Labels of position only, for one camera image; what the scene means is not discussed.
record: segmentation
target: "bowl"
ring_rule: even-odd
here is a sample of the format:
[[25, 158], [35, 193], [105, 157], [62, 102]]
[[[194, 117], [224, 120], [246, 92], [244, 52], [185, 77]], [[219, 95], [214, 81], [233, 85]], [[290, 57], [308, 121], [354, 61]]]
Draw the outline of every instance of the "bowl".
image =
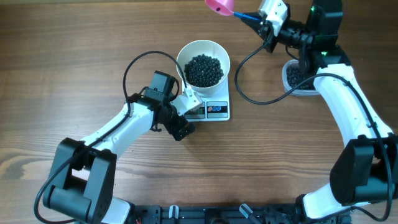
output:
[[[285, 92], [287, 93], [289, 90], [292, 89], [292, 87], [289, 85], [288, 81], [287, 81], [287, 68], [289, 67], [299, 67], [299, 61], [298, 60], [290, 60], [288, 61], [283, 69], [282, 69], [282, 81], [284, 83], [284, 88], [285, 88]], [[316, 90], [294, 90], [291, 95], [294, 96], [315, 96], [315, 95], [319, 95], [319, 92]]]
[[[181, 68], [183, 69], [185, 65], [192, 60], [193, 57], [202, 54], [205, 54], [206, 56], [210, 56], [212, 58], [217, 58], [220, 61], [220, 66], [221, 69], [223, 70], [223, 76], [221, 77], [221, 79], [218, 81], [217, 84], [210, 87], [197, 87], [189, 84], [189, 82], [187, 82], [187, 85], [190, 85], [192, 89], [199, 94], [199, 96], [211, 96], [216, 94], [219, 90], [221, 90], [222, 87], [224, 87], [225, 83], [227, 82], [226, 77], [228, 76], [231, 62], [229, 61], [229, 56], [225, 51], [225, 49], [220, 44], [217, 44], [216, 42], [210, 40], [196, 40], [190, 42], [178, 54], [177, 62], [180, 64]], [[183, 75], [185, 77], [185, 80], [187, 80], [185, 72], [184, 74], [181, 74], [180, 71], [178, 70], [178, 67], [177, 67], [177, 72], [181, 78]]]

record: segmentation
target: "wooden surface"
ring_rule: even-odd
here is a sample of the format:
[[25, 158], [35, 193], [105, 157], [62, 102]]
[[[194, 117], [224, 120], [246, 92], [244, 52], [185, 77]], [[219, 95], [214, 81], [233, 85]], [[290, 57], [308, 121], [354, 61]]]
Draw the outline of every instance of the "wooden surface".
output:
[[[311, 2], [287, 2], [292, 18], [305, 21]], [[398, 2], [344, 3], [339, 43], [374, 109], [398, 131]], [[236, 1], [235, 9], [258, 5]], [[262, 42], [239, 20], [203, 1], [1, 6], [0, 223], [38, 222], [34, 197], [58, 143], [91, 134], [120, 111], [123, 72], [135, 56], [162, 50], [176, 57], [198, 39], [229, 53], [231, 120], [198, 123], [181, 142], [167, 132], [141, 136], [118, 161], [114, 195], [137, 205], [260, 205], [292, 203], [327, 184], [343, 142], [326, 103], [320, 96], [269, 106], [243, 100], [234, 71]], [[260, 52], [241, 70], [241, 88], [256, 100], [280, 96], [288, 60], [281, 45], [272, 55]], [[169, 59], [147, 56], [132, 67], [128, 92], [148, 85], [154, 70], [177, 75]], [[384, 204], [368, 208], [381, 216]], [[49, 219], [65, 218], [40, 209]], [[373, 223], [353, 216], [355, 223]], [[397, 222], [394, 203], [387, 223]]]

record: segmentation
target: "white scale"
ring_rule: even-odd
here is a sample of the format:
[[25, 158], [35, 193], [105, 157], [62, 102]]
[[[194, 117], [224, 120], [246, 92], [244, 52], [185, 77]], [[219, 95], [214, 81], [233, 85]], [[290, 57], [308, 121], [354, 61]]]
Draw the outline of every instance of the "white scale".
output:
[[214, 95], [201, 96], [203, 103], [200, 108], [185, 113], [189, 122], [195, 121], [227, 121], [230, 119], [228, 77], [223, 81], [224, 86], [220, 87]]

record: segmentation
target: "black beans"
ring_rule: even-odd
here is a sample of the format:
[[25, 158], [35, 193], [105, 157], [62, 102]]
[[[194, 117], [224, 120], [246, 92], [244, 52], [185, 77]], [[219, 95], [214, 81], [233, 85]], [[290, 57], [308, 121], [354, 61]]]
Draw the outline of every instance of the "black beans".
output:
[[193, 57], [185, 65], [187, 82], [197, 87], [210, 87], [216, 85], [223, 76], [220, 61], [204, 54]]
[[[299, 68], [289, 67], [286, 70], [287, 83], [293, 88], [305, 80], [305, 76], [300, 72]], [[314, 90], [313, 80], [310, 80], [301, 85], [299, 90]]]

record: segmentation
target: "clear container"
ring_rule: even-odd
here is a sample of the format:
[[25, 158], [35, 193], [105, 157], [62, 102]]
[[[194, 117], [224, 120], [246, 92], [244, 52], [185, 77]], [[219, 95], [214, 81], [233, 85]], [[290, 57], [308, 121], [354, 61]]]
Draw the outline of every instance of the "clear container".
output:
[[[287, 82], [287, 68], [289, 67], [295, 67], [298, 68], [299, 67], [299, 61], [298, 60], [290, 60], [288, 61], [283, 69], [282, 69], [282, 81], [284, 83], [284, 88], [285, 88], [285, 92], [288, 92], [289, 90], [292, 89], [292, 87], [289, 85], [289, 83]], [[319, 95], [319, 92], [316, 90], [294, 90], [291, 95], [294, 96], [315, 96], [315, 95]]]

